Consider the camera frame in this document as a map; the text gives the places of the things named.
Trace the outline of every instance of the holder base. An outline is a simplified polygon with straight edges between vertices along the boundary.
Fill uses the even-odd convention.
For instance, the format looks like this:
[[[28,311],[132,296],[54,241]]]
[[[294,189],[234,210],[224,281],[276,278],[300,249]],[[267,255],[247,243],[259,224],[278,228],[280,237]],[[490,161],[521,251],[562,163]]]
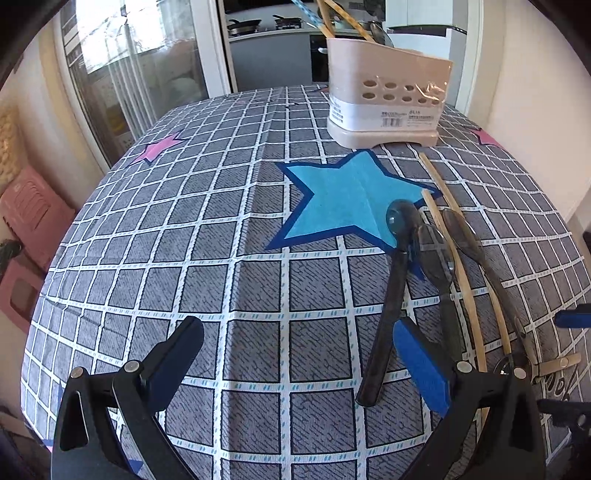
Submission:
[[[418,143],[423,147],[434,147],[437,145],[439,133],[437,130],[423,130],[415,132],[352,132],[336,125],[330,118],[327,121],[329,135],[336,142],[345,148],[358,150],[360,148],[373,148],[382,143],[410,142]]]

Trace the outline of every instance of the blue star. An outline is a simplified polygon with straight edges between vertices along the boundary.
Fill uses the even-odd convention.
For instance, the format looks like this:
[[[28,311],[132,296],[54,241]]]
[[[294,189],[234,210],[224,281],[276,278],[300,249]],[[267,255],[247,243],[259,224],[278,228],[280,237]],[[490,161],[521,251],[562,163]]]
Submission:
[[[278,163],[304,194],[296,209],[271,240],[268,249],[299,245],[355,233],[384,251],[396,247],[386,225],[386,210],[397,199],[424,205],[429,185],[393,175],[371,150],[357,150],[336,164]]]

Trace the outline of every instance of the pink plastic chair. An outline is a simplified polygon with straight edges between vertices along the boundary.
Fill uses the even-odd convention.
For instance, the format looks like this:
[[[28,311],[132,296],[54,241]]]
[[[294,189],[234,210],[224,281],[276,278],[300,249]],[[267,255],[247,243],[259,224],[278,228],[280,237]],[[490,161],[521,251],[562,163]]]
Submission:
[[[8,186],[0,211],[28,257],[46,272],[76,212],[30,166]]]
[[[26,291],[19,289],[16,292],[16,298],[14,298],[18,303],[18,306],[16,306],[13,301],[13,294],[15,293],[14,287],[19,280],[29,284],[35,291],[35,296],[34,298],[27,296]],[[42,286],[43,277],[27,266],[27,257],[24,254],[10,260],[2,281],[0,281],[0,310],[25,333],[29,332],[31,310],[37,301]]]

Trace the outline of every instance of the gray cabinet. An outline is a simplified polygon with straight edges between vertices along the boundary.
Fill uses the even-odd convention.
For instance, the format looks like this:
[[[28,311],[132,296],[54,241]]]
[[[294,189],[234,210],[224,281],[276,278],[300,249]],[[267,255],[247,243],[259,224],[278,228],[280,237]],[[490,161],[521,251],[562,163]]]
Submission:
[[[312,83],[310,33],[285,30],[230,40],[238,90]]]

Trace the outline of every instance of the checkered tablecloth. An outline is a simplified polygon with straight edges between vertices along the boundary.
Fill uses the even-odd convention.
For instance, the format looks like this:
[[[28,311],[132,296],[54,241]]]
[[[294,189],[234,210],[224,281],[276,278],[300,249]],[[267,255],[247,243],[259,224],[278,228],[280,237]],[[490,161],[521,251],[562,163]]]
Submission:
[[[378,405],[363,409],[353,400],[381,311],[387,256],[354,235],[265,250],[301,198],[274,163],[334,163],[350,153],[326,131],[328,108],[316,86],[177,108],[105,176],[63,239],[27,341],[21,403],[42,438],[53,438],[73,367],[115,371],[193,314],[205,325],[203,349],[160,421],[200,479],[398,478],[437,418],[394,356]],[[591,338],[551,321],[591,301],[583,259],[527,172],[471,128],[446,107],[436,148],[374,151],[389,171],[424,183],[432,180],[418,153],[432,159],[534,331],[538,354],[583,354],[571,397],[589,401]],[[175,132],[189,140],[130,166],[147,144]],[[464,260],[492,369],[502,356],[498,328],[482,275]],[[437,302],[436,290],[410,274],[407,313],[432,339],[440,337]],[[572,370],[559,377],[568,380]],[[552,398],[557,384],[536,385],[536,394]],[[128,457],[140,460],[120,416],[112,417]],[[551,458],[567,430],[542,423]],[[478,419],[454,473],[479,429]],[[147,478],[147,469],[140,474]]]

